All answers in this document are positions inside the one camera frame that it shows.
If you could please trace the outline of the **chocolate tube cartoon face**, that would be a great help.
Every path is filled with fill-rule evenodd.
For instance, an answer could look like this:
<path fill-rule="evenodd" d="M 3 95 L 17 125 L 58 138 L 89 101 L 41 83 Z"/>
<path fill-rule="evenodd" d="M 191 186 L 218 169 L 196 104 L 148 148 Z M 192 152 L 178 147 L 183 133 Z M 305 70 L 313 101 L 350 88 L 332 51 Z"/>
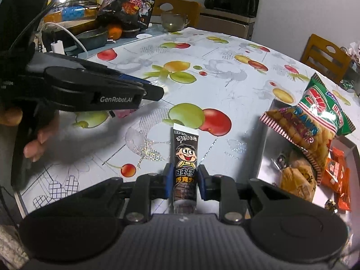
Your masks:
<path fill-rule="evenodd" d="M 175 123 L 173 125 L 173 211 L 192 214 L 196 211 L 198 132 Z"/>

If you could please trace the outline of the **brown paper cracker bag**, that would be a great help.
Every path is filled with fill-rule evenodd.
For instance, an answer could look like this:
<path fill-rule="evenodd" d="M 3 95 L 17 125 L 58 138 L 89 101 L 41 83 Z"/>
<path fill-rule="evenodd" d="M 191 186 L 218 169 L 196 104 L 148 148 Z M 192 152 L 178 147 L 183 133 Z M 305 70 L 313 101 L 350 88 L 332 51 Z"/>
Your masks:
<path fill-rule="evenodd" d="M 311 164 L 305 158 L 291 160 L 281 171 L 280 189 L 312 202 L 317 181 Z"/>

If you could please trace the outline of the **gold brown candy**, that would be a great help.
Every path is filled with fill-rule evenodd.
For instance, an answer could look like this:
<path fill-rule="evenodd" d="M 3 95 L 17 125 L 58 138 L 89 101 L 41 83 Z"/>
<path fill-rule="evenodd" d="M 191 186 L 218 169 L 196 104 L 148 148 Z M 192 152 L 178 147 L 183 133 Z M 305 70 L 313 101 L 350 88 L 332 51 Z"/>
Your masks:
<path fill-rule="evenodd" d="M 328 199 L 325 202 L 325 209 L 332 213 L 338 213 L 336 202 L 334 202 L 332 199 Z"/>

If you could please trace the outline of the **white charger front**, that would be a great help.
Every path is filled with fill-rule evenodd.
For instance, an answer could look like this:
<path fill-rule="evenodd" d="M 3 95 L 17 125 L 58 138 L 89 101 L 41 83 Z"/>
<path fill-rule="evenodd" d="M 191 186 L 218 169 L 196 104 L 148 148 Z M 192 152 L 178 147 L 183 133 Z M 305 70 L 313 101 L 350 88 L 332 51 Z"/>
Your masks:
<path fill-rule="evenodd" d="M 61 40 L 51 43 L 51 50 L 53 53 L 65 55 L 63 42 Z"/>

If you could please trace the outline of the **orange fruit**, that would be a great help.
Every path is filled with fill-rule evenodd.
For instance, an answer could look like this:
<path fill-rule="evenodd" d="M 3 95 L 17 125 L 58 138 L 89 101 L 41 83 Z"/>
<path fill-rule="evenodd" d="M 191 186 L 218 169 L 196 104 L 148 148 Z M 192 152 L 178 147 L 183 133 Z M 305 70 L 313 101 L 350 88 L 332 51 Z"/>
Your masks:
<path fill-rule="evenodd" d="M 120 25 L 108 25 L 107 26 L 108 35 L 107 38 L 111 40 L 118 40 L 122 36 L 123 29 Z"/>

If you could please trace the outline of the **glass cup green tint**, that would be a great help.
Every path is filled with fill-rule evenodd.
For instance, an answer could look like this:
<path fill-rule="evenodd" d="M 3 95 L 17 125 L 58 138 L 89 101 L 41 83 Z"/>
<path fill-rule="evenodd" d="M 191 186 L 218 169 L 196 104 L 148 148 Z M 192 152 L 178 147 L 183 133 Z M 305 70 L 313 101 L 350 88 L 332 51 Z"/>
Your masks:
<path fill-rule="evenodd" d="M 188 16 L 181 13 L 162 12 L 160 18 L 162 27 L 168 32 L 181 31 L 190 23 Z"/>

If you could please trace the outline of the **fruit pattern tablecloth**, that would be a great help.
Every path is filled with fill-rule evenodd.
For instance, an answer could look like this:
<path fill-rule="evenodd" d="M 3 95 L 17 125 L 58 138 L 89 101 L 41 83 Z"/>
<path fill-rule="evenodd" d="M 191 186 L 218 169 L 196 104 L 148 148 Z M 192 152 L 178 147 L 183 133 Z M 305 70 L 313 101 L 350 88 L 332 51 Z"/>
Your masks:
<path fill-rule="evenodd" d="M 198 163 L 211 174 L 253 177 L 273 100 L 298 103 L 315 70 L 242 38 L 188 28 L 133 41 L 92 62 L 146 79 L 165 93 L 137 110 L 60 114 L 60 131 L 16 194 L 22 215 L 111 177 L 132 182 L 170 160 L 172 127 L 198 131 Z"/>

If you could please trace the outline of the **dark metal pan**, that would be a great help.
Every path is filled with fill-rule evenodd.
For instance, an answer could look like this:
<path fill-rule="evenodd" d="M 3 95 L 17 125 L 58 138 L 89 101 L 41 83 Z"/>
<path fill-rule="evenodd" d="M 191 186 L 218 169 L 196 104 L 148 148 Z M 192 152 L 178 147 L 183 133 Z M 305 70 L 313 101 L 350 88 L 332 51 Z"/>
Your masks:
<path fill-rule="evenodd" d="M 106 28 L 98 28 L 91 31 L 83 32 L 76 36 L 87 51 L 103 47 L 107 43 L 108 30 Z"/>

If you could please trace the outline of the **blue package on windowsill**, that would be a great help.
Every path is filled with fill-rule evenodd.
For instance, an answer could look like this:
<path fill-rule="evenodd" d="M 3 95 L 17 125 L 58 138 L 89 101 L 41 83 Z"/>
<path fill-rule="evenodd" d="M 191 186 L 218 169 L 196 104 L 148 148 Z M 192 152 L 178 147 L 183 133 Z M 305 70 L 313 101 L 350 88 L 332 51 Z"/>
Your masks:
<path fill-rule="evenodd" d="M 62 21 L 80 20 L 85 16 L 85 9 L 83 6 L 71 6 L 63 8 L 61 11 Z"/>

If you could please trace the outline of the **black instant noodle bag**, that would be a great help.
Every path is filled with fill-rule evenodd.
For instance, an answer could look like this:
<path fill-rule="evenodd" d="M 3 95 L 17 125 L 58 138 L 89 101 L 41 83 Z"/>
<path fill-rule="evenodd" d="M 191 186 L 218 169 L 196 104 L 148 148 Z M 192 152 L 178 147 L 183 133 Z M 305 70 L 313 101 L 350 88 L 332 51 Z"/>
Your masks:
<path fill-rule="evenodd" d="M 156 0 L 103 0 L 96 19 L 103 25 L 147 29 Z"/>

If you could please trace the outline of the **wooden chair behind table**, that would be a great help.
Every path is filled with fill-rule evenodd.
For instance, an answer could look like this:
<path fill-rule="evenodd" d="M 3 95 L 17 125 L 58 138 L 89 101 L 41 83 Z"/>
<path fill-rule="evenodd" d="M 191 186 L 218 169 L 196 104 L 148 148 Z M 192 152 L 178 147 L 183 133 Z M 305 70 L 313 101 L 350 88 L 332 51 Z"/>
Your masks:
<path fill-rule="evenodd" d="M 155 0 L 152 18 L 161 16 L 164 12 L 160 7 L 164 4 L 170 4 L 173 8 L 170 12 L 181 14 L 184 18 L 188 18 L 190 27 L 197 27 L 200 19 L 201 4 L 196 1 L 188 0 Z"/>

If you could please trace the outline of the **green prawn cracker bag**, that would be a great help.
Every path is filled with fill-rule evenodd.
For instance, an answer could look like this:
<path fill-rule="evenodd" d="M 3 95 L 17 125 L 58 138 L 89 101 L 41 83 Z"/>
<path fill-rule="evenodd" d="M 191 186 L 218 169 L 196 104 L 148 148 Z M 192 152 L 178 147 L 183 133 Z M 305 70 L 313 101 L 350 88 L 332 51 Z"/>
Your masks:
<path fill-rule="evenodd" d="M 260 120 L 302 151 L 315 170 L 318 183 L 322 181 L 333 139 L 356 129 L 316 73 L 297 105 L 268 110 Z"/>

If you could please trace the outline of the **black water dispenser machine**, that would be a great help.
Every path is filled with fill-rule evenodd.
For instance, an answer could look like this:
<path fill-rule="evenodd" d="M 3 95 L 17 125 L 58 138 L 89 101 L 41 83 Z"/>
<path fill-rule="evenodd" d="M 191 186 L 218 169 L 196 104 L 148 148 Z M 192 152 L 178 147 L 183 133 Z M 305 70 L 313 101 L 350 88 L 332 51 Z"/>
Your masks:
<path fill-rule="evenodd" d="M 251 40 L 260 0 L 205 0 L 198 29 Z"/>

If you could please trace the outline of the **orange snack packets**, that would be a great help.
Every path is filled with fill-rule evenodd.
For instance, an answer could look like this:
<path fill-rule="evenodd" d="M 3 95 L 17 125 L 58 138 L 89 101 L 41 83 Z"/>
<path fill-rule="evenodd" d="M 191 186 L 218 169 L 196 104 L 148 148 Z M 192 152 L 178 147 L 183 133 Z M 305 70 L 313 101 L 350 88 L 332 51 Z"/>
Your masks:
<path fill-rule="evenodd" d="M 351 211 L 350 172 L 344 151 L 333 147 L 326 161 L 322 185 L 333 191 L 338 209 L 348 212 Z"/>

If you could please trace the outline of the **wooden chair right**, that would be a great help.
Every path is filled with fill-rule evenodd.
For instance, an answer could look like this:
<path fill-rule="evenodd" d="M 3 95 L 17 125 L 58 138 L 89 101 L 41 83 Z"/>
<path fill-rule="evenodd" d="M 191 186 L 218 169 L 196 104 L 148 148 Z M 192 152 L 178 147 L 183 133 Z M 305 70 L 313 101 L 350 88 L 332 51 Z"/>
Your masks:
<path fill-rule="evenodd" d="M 344 78 L 351 58 L 334 43 L 312 34 L 300 62 L 318 71 L 336 84 Z"/>

